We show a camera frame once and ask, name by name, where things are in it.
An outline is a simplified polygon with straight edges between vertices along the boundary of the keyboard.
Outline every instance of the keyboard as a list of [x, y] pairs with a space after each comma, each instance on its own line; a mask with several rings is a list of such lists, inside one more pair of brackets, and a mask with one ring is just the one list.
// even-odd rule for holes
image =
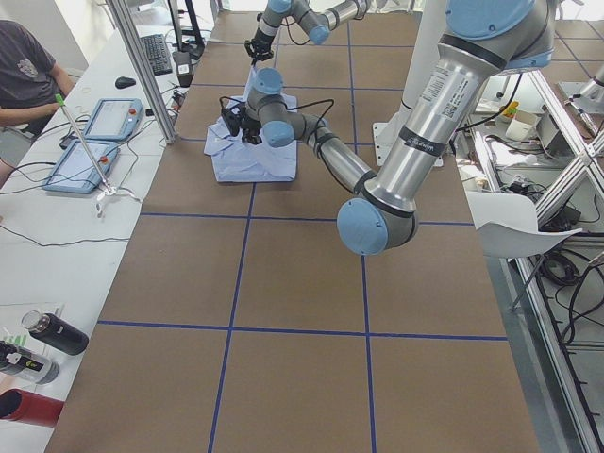
[[142, 36], [144, 53], [151, 63], [151, 69], [155, 76], [170, 74], [172, 72], [172, 63], [170, 62], [170, 51], [166, 45], [163, 35]]

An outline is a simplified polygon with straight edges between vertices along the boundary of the person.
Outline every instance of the person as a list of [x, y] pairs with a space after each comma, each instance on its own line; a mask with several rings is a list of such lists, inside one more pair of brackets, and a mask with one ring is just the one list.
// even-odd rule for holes
[[38, 40], [16, 22], [0, 21], [0, 126], [28, 124], [40, 134], [59, 108], [55, 95], [74, 82]]
[[3, 160], [0, 160], [0, 188], [4, 186], [5, 182], [7, 182], [7, 179], [13, 170], [14, 168], [5, 163]]

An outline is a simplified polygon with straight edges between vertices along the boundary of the yellow object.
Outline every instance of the yellow object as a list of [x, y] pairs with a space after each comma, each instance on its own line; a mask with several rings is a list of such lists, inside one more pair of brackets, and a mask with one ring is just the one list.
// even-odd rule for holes
[[503, 112], [501, 114], [508, 118], [513, 118], [513, 115], [515, 115], [517, 111], [518, 111], [518, 101], [513, 101], [511, 104], [508, 105], [508, 107], [505, 110], [503, 110]]

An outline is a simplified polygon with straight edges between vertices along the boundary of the black bottle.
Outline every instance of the black bottle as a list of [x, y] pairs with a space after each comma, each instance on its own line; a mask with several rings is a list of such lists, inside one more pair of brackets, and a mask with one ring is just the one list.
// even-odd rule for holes
[[59, 366], [29, 349], [0, 342], [0, 372], [46, 384], [57, 377]]
[[29, 330], [29, 335], [36, 340], [50, 344], [71, 356], [81, 353], [88, 345], [88, 336], [84, 332], [52, 313], [30, 311], [21, 320], [21, 325]]

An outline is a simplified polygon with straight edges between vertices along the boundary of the blue joint cap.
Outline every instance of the blue joint cap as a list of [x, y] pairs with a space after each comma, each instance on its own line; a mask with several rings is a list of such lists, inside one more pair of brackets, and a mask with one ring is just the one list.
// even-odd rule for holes
[[551, 56], [553, 53], [554, 49], [551, 49], [539, 55], [533, 55], [531, 57], [524, 57], [521, 59], [513, 59], [505, 67], [505, 71], [545, 68], [551, 61]]
[[318, 25], [310, 31], [309, 38], [315, 44], [320, 45], [329, 38], [329, 28], [325, 25]]
[[283, 14], [292, 7], [292, 0], [268, 0], [268, 8], [277, 14]]
[[386, 249], [386, 221], [367, 200], [346, 201], [338, 212], [337, 226], [344, 245], [357, 255], [377, 255]]
[[260, 69], [254, 79], [254, 88], [262, 94], [279, 94], [283, 88], [283, 77], [277, 69]]
[[529, 15], [535, 0], [448, 0], [446, 23], [465, 40], [488, 40], [511, 30]]
[[294, 128], [284, 121], [269, 121], [262, 127], [269, 146], [282, 148], [294, 141]]

